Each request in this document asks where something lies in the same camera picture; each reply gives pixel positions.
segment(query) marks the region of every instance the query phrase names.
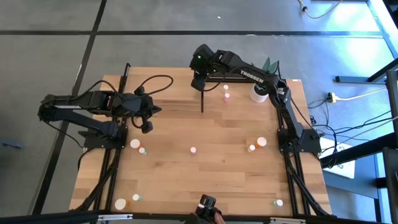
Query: black pole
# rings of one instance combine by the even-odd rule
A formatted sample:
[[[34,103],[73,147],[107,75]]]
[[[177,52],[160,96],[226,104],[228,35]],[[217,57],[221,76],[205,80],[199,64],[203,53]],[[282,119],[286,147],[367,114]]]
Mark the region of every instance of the black pole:
[[[388,97],[390,99],[391,115],[393,118],[398,116],[398,72],[389,70],[387,72],[387,89]],[[395,147],[390,147],[395,149],[398,146],[398,119],[392,121],[394,127],[394,132],[396,134]]]
[[[93,29],[91,30],[90,38],[88,39],[85,53],[81,60],[81,66],[80,66],[78,75],[77,75],[75,83],[73,84],[73,87],[72,87],[72,92],[71,92],[72,96],[76,96],[78,94],[81,82],[83,81],[83,76],[85,74],[85,70],[86,70],[86,67],[88,64],[88,59],[90,57],[91,50],[93,49],[93,46],[94,46],[94,40],[96,37],[95,32],[98,31],[98,27],[100,26],[100,22],[101,22],[102,15],[104,13],[105,5],[106,5],[106,0],[102,0],[101,4],[99,5],[99,9],[98,9],[98,13],[97,13],[97,16],[95,19],[95,23],[93,25]],[[63,132],[66,132],[68,129],[68,125],[69,125],[68,122],[62,121],[61,125],[60,125],[60,130]],[[37,194],[37,198],[36,198],[36,201],[35,201],[33,209],[32,209],[33,215],[38,215],[38,214],[42,213],[42,209],[43,209],[43,206],[45,203],[45,198],[47,197],[47,193],[49,192],[49,189],[50,189],[51,180],[54,175],[59,156],[61,154],[61,149],[62,149],[64,139],[65,139],[65,135],[61,132],[58,132],[58,136],[55,138],[55,143],[52,148],[52,154],[50,157],[49,164],[47,166],[47,170],[45,171],[43,181],[40,185],[39,193]]]
[[[201,92],[201,94],[200,94],[200,110],[201,110],[201,112],[203,113],[203,104],[204,104],[204,100],[205,100],[205,96],[204,96],[205,94],[204,94],[204,92],[202,91]]]
[[[114,186],[116,184],[116,176],[118,174],[120,155],[121,155],[121,149],[116,149],[116,152],[114,153],[115,170],[112,173],[111,179],[109,181],[108,196],[106,197],[106,203],[105,203],[105,209],[108,211],[111,210],[112,206],[113,191],[114,191]]]
[[[292,204],[292,212],[293,212],[293,215],[297,215],[297,214],[299,214],[299,210],[297,208],[296,193],[295,193],[295,189],[294,189],[293,178],[289,174],[289,168],[288,168],[288,164],[290,162],[289,161],[290,160],[289,153],[284,152],[283,155],[284,155],[284,159],[285,159],[287,185],[289,186],[289,195],[290,195],[290,203]]]
[[[87,223],[97,221],[99,215],[107,214],[104,210],[71,211],[43,215],[25,215],[19,217],[0,218],[2,224],[53,224],[53,223]]]
[[[99,173],[98,181],[100,181],[103,178],[103,176],[105,175],[106,169],[108,168],[108,165],[109,165],[110,154],[111,154],[111,149],[105,149],[104,159],[102,161],[101,172]],[[101,197],[102,197],[102,190],[100,190],[98,196],[94,200],[93,210],[98,210],[100,208]]]
[[[374,75],[368,78],[368,82],[377,82],[386,76],[386,72],[398,65],[398,58],[394,59],[388,65],[377,71]]]
[[[299,152],[294,155],[294,159],[295,159],[296,167],[297,167],[297,175],[301,179],[303,184],[305,185],[304,172],[303,172],[303,167],[301,165],[301,158],[300,158]],[[303,192],[301,193],[301,198],[303,200],[304,214],[311,215],[310,205],[308,204],[308,201],[305,198]]]

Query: pink object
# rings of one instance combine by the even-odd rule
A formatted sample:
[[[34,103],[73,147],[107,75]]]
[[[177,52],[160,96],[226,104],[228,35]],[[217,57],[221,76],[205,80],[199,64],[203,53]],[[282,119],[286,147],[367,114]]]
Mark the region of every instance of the pink object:
[[[191,147],[191,153],[195,155],[197,153],[197,149],[195,147]]]
[[[229,93],[225,93],[224,94],[224,102],[228,102],[229,101]]]

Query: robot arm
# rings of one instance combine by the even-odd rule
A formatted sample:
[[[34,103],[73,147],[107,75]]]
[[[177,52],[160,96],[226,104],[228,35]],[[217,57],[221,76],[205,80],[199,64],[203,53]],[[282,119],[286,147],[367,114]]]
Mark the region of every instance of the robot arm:
[[[286,82],[277,75],[267,73],[255,66],[243,62],[241,58],[224,50],[213,52],[206,44],[197,48],[193,54],[190,68],[194,70],[194,77],[191,86],[196,90],[203,91],[205,82],[209,75],[221,72],[225,76],[229,73],[237,73],[248,77],[259,86],[266,87],[269,91],[269,98],[280,112],[286,122],[288,139],[291,143],[301,142],[304,133],[303,125],[297,122],[291,101],[291,92]]]

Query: black cable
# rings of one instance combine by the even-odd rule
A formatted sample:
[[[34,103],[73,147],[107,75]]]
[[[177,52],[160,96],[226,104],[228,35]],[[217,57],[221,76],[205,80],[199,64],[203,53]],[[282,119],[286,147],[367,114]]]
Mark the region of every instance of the black cable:
[[[85,154],[91,152],[91,150],[93,150],[93,148],[92,148],[92,149],[87,149],[87,151],[85,151],[85,152],[79,157],[79,160],[78,160],[78,162],[77,162],[77,171],[79,171],[79,169],[80,169],[80,162],[81,162],[81,159],[83,158],[83,156],[85,156]]]
[[[316,134],[318,134],[318,133],[317,133],[317,130],[315,130],[315,129],[312,127],[312,125],[307,121],[307,119],[305,119],[304,115],[301,113],[301,111],[299,110],[299,108],[298,108],[298,106],[296,105],[296,103],[294,103],[293,98],[291,98],[291,100],[292,100],[293,105],[296,107],[298,113],[301,115],[301,117],[302,117],[302,118],[304,119],[304,121],[306,122],[306,124],[309,125],[310,128],[311,128],[313,131],[315,131]]]
[[[332,152],[332,155],[335,155],[335,154],[338,152],[338,151],[337,151],[337,137],[336,137],[335,130],[334,130],[333,128],[331,128],[329,125],[325,125],[325,124],[314,125],[314,127],[315,127],[315,126],[325,126],[325,127],[327,127],[327,128],[330,128],[331,131],[333,131],[333,137],[334,137],[334,139],[335,139],[335,145],[332,146],[332,147],[329,147],[328,149],[335,148],[335,149],[333,150],[333,152]],[[322,165],[326,165],[326,164],[328,165],[328,168],[332,168],[332,167],[336,164],[336,156],[333,156],[333,157],[330,159],[329,162],[327,162],[327,163],[325,163],[325,164],[322,164]]]
[[[115,94],[117,94],[120,98],[122,98],[122,95],[115,89],[115,87],[112,86],[112,84],[110,84],[110,82],[105,81],[105,80],[100,80],[100,81],[95,82],[91,87],[89,87],[89,89],[84,91],[82,94],[75,96],[75,97],[71,97],[69,100],[77,100],[77,99],[81,98],[82,96],[87,94],[90,90],[92,90],[96,85],[98,85],[101,82],[108,84],[111,87],[111,89],[115,92]]]
[[[326,106],[326,125],[327,126],[329,126],[329,107],[328,107],[328,102],[327,102],[327,100],[325,99],[325,106]]]
[[[363,128],[363,127],[365,127],[365,126],[367,126],[367,125],[376,124],[376,123],[379,123],[379,122],[382,122],[382,121],[387,121],[387,120],[391,120],[391,118],[386,118],[386,119],[381,119],[381,120],[378,120],[378,121],[373,121],[373,122],[370,122],[370,123],[368,123],[368,124],[362,124],[362,125],[359,125],[359,126],[356,126],[356,127],[349,128],[349,129],[347,129],[347,130],[345,130],[345,131],[340,131],[340,132],[338,132],[338,133],[336,133],[336,134],[345,133],[345,132],[351,131],[351,130],[353,130],[353,129]]]
[[[163,87],[163,88],[160,88],[160,89],[158,89],[158,90],[152,91],[152,92],[150,92],[150,93],[145,93],[145,94],[143,94],[142,96],[140,96],[140,98],[145,97],[145,96],[152,95],[152,94],[154,94],[154,93],[158,93],[158,92],[163,91],[163,90],[166,90],[168,87],[170,87],[170,86],[173,85],[173,83],[174,83],[174,79],[173,79],[173,77],[171,77],[170,75],[154,75],[154,76],[151,76],[151,77],[145,79],[145,80],[141,83],[141,85],[139,85],[139,87],[142,87],[146,82],[148,82],[149,80],[151,80],[151,79],[153,79],[153,78],[157,78],[157,77],[166,77],[166,78],[169,78],[169,79],[171,80],[171,82],[170,82],[167,86],[165,86],[165,87]],[[142,124],[142,126],[138,126],[138,125],[134,122],[134,114],[133,114],[130,118],[131,118],[131,123],[132,123],[132,125],[133,125],[135,128],[142,129],[142,126],[143,126],[144,124]]]
[[[138,125],[135,124],[135,122],[134,122],[134,115],[132,115],[130,118],[131,118],[131,123],[132,123],[132,125],[133,125],[135,128],[138,128],[138,129],[141,129],[141,128],[142,128],[141,126],[138,126]]]
[[[157,78],[157,77],[166,77],[166,78],[169,78],[169,79],[171,80],[171,82],[170,82],[166,87],[163,87],[163,88],[161,88],[161,89],[152,91],[152,92],[150,92],[150,93],[145,93],[144,96],[149,96],[149,95],[152,95],[152,94],[154,94],[154,93],[158,93],[158,92],[160,92],[160,91],[166,90],[168,87],[170,87],[171,85],[173,85],[174,79],[173,79],[173,77],[171,77],[170,75],[154,75],[154,76],[151,76],[151,77],[145,79],[145,80],[141,83],[141,85],[139,85],[139,87],[142,87],[146,82],[148,82],[149,80],[151,80],[151,79],[153,79],[153,78]]]
[[[58,128],[52,126],[52,125],[51,125],[50,123],[48,123],[48,122],[45,122],[45,124],[47,124],[48,126],[50,126],[50,127],[53,128],[53,129],[55,129],[55,130],[57,130],[57,131],[63,133],[64,135],[70,137],[72,140],[74,140],[74,141],[76,142],[76,144],[78,144],[78,146],[79,146],[80,148],[83,148],[83,146],[81,146],[81,144],[80,144],[74,137],[70,136],[70,135],[67,134],[65,131],[62,131],[61,129],[58,129]]]
[[[231,69],[231,71],[229,71],[228,73],[225,73],[225,74],[224,74],[224,77],[223,77],[215,86],[211,87],[211,88],[208,89],[208,90],[203,90],[203,91],[211,91],[211,90],[214,90],[215,88],[217,88],[217,87],[225,80],[225,78],[226,78],[228,75],[230,75],[233,71],[235,71],[235,70],[238,69],[238,68],[240,68],[240,67],[234,67],[233,69]]]
[[[294,157],[294,155],[296,155],[297,151],[296,151],[296,147],[294,145],[291,145],[293,147],[293,154],[291,156],[289,156],[289,158]]]
[[[371,121],[371,120],[380,118],[381,116],[386,115],[386,114],[388,114],[388,113],[390,113],[390,112],[391,112],[391,110],[389,110],[389,111],[387,111],[387,112],[385,112],[385,113],[383,113],[383,114],[381,114],[381,115],[379,115],[379,116],[377,116],[377,117],[374,117],[374,118],[372,118],[372,119],[369,119],[369,120],[365,121],[363,124],[366,124],[368,121]]]
[[[317,107],[319,107],[319,106],[322,106],[322,104],[326,103],[326,100],[315,100],[315,101],[309,103],[309,105],[311,105],[311,104],[313,104],[313,103],[316,103],[316,102],[319,102],[319,101],[322,101],[322,103],[320,103],[320,104],[318,104],[318,105],[316,105],[316,106],[308,106],[308,109],[314,109],[314,108],[317,108]]]
[[[377,116],[377,117],[371,118],[371,119],[365,121],[362,125],[359,125],[359,126],[356,126],[356,127],[344,127],[344,128],[339,128],[339,129],[336,129],[335,131],[338,131],[338,130],[341,130],[341,129],[346,129],[346,128],[348,128],[348,129],[350,129],[350,130],[362,128],[363,126],[368,125],[367,122],[372,121],[372,120],[377,119],[377,118],[380,118],[381,116],[383,116],[383,115],[385,115],[385,114],[387,114],[387,113],[390,113],[390,112],[391,112],[391,110],[390,110],[390,111],[387,111],[387,112],[385,112],[385,113],[383,113],[383,114],[381,114],[381,115],[379,115],[379,116]],[[386,121],[386,120],[388,120],[388,119],[391,119],[391,118],[386,118],[386,119],[377,121],[377,123],[378,123],[378,122],[381,122],[381,121]]]
[[[336,136],[337,136],[337,137],[344,137],[344,138],[354,139],[354,140],[358,140],[358,141],[369,141],[369,142],[372,141],[372,140],[369,140],[369,139],[357,139],[357,138],[352,138],[352,137],[344,136],[344,135],[340,135],[340,134],[336,134]]]
[[[280,75],[279,64],[278,64],[278,76],[279,76],[279,79],[281,80],[282,79],[282,75]]]

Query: white cylinder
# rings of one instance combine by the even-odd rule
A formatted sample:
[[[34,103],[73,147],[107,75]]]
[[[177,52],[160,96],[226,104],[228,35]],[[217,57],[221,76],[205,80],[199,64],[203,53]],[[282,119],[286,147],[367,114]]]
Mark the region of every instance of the white cylinder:
[[[142,155],[146,155],[147,154],[147,151],[143,147],[139,148],[138,152],[141,153]]]
[[[126,202],[125,199],[119,198],[119,199],[117,199],[117,200],[115,201],[114,207],[115,207],[117,210],[123,210],[123,209],[126,207],[126,204],[127,204],[127,202]]]
[[[132,199],[135,200],[135,201],[138,201],[138,200],[141,200],[142,197],[141,197],[141,195],[135,194],[135,195],[132,196]]]
[[[252,152],[252,151],[254,151],[256,149],[256,147],[254,146],[254,145],[250,145],[249,147],[248,147],[248,152]]]
[[[229,93],[225,93],[225,94],[224,94],[224,102],[225,102],[225,103],[228,102],[229,97],[230,97]]]
[[[274,205],[277,205],[279,207],[283,206],[284,202],[281,199],[275,200]]]
[[[190,149],[192,154],[196,154],[197,153],[197,149],[195,147],[191,147]]]
[[[131,142],[130,142],[130,146],[131,146],[133,149],[137,149],[137,148],[139,147],[139,145],[140,145],[140,142],[139,142],[138,139],[133,139],[133,140],[131,140]]]
[[[254,86],[256,86],[256,84],[254,84],[250,90],[250,99],[256,103],[264,102],[268,98],[268,94],[265,96],[258,95],[256,91],[254,91]]]
[[[264,147],[267,144],[267,140],[264,137],[257,138],[257,145],[259,147]]]

